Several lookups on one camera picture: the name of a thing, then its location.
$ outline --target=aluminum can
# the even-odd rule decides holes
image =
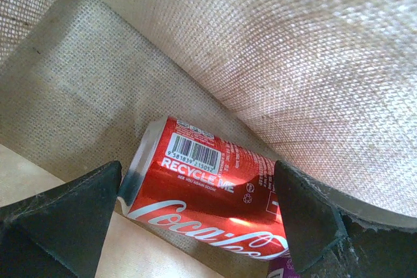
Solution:
[[[123,214],[228,251],[288,251],[274,162],[173,117],[149,124],[122,182]]]

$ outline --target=can lid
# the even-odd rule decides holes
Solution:
[[[164,130],[166,120],[167,118],[161,118],[148,125],[139,144],[139,148],[129,166],[129,170],[122,181],[118,199],[122,204],[122,212],[124,215],[128,214],[141,189],[161,138],[162,131]]]

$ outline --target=burlap fabric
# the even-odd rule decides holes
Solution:
[[[0,0],[0,143],[37,165],[126,167],[167,113],[273,156],[237,116],[315,178],[417,216],[417,0],[102,0],[122,18],[58,0],[22,42],[54,1]],[[226,276],[265,270],[169,238]]]

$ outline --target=recycling symbol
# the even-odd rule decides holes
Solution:
[[[251,203],[252,202],[252,196],[249,193],[245,194],[243,196],[243,202],[245,202],[245,203]]]

